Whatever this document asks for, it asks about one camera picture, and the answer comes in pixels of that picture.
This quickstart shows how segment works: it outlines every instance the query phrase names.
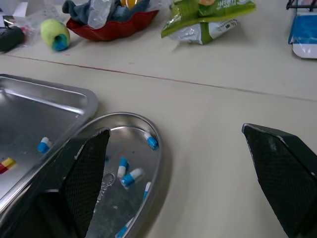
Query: stainless steel tray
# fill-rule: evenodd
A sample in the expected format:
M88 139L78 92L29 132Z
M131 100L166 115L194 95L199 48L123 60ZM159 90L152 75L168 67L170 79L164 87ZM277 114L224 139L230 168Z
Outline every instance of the stainless steel tray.
M112 113L99 117L88 123L83 131L103 126L111 129L111 136L106 151L102 188L86 238L114 238L134 218L123 236L133 238L145 220L161 182L163 142L151 121L132 113ZM157 140L157 150L149 147L144 138L145 132L149 132ZM129 161L129 171L141 167L146 174L128 190L116 177L120 154L124 154ZM151 187L143 201L144 189L149 181Z
M90 90L0 74L0 160L16 161L0 175L0 217L97 106ZM37 151L43 137L53 143L45 155Z

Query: red and yellow capsule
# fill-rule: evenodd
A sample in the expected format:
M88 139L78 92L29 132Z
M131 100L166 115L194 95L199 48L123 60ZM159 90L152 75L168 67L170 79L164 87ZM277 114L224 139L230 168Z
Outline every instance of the red and yellow capsule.
M0 174L3 174L5 171L7 171L9 168L11 168L15 164L16 162L13 159L8 157L6 160L0 163Z

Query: tray rim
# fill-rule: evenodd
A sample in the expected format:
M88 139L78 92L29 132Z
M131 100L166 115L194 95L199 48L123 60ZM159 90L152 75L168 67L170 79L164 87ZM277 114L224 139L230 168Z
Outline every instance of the tray rim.
M72 93L82 94L87 98L87 105L84 108L84 113L76 120L76 122L68 128L60 138L54 142L52 148L41 157L39 162L29 171L27 172L3 197L0 198L0 220L1 217L9 206L9 204L29 185L31 180L38 174L38 172L48 164L53 157L57 154L57 152L64 146L64 144L69 140L70 137L75 135L82 125L95 114L98 108L98 98L97 96L89 89L83 89L68 85L63 85L59 83L46 82L42 80L15 76L11 74L0 74L0 78L8 78L17 81L23 81L31 84L36 84L45 87L51 87L58 90L64 90Z

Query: red bowl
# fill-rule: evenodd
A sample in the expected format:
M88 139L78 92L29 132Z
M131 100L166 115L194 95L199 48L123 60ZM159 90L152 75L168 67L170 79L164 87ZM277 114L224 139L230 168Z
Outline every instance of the red bowl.
M80 25L72 19L69 19L66 26L77 35L91 41L112 41L142 31L151 23L158 12L158 10L137 12L128 21L109 21L100 29L94 29L88 25Z

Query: oval metal tray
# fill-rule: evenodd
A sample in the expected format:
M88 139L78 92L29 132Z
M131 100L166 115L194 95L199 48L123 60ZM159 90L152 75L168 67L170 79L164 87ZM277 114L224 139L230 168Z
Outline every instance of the oval metal tray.
M122 237L133 238L145 220L161 180L163 142L150 120L125 112L99 117L85 125L82 132L104 126L111 129L111 137L106 149L102 188L86 238L113 238L132 218ZM157 150L149 147L144 138L145 132L149 132L157 140ZM135 168L145 171L145 176L129 189L125 189L116 177L121 154L129 162L128 172ZM143 201L144 189L149 181L151 187Z

